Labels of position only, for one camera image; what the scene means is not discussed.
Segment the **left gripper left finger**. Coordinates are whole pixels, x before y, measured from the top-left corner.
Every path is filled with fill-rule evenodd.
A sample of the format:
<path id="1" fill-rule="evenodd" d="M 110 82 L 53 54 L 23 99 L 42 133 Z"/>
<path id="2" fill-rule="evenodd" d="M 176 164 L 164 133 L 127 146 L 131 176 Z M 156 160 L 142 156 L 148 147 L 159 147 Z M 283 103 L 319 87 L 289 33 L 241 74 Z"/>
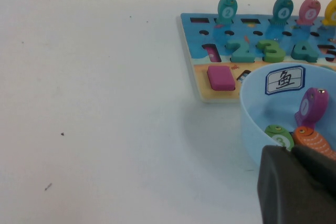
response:
<path id="1" fill-rule="evenodd" d="M 335 199 L 284 147 L 262 149 L 257 192 L 263 223 L 335 223 Z"/>

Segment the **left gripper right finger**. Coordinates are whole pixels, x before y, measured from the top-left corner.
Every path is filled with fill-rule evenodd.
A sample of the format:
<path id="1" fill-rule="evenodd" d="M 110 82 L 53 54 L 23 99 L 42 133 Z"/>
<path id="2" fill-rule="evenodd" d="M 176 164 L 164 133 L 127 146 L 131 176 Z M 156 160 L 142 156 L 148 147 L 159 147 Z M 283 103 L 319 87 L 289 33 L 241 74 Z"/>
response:
<path id="1" fill-rule="evenodd" d="M 335 160 L 302 145 L 293 147 L 291 153 L 310 177 L 335 199 Z"/>

